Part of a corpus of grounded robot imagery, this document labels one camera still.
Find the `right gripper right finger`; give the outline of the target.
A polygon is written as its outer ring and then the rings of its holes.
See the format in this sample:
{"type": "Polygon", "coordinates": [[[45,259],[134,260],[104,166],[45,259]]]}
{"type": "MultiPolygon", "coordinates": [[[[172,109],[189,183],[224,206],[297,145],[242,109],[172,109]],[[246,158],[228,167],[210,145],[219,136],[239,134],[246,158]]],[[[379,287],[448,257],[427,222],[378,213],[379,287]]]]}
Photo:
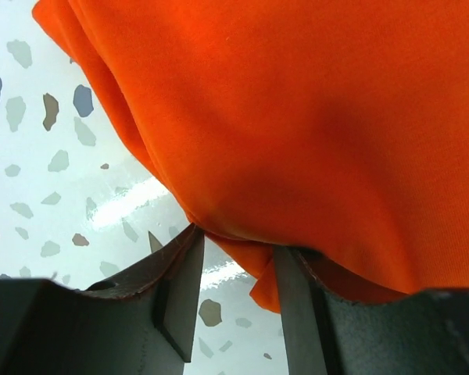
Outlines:
{"type": "Polygon", "coordinates": [[[363,304],[324,286],[311,269],[321,258],[274,249],[290,374],[469,374],[469,288],[363,304]]]}

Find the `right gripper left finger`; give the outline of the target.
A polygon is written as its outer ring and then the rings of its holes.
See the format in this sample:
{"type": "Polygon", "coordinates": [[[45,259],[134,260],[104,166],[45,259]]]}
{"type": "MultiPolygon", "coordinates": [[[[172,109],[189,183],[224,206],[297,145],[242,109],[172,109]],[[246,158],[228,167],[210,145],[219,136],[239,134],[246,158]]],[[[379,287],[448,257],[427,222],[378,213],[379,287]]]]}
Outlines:
{"type": "Polygon", "coordinates": [[[86,290],[0,278],[0,374],[181,374],[192,359],[204,234],[86,290]]]}

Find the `orange t shirt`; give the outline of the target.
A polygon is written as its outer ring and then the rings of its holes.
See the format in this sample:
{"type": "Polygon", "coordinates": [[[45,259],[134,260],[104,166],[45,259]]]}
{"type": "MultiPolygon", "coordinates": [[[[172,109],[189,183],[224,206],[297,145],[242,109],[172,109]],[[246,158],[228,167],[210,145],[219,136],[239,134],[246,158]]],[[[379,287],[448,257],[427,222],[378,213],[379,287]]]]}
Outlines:
{"type": "Polygon", "coordinates": [[[128,150],[280,304],[469,288],[469,1],[39,1],[128,150]]]}

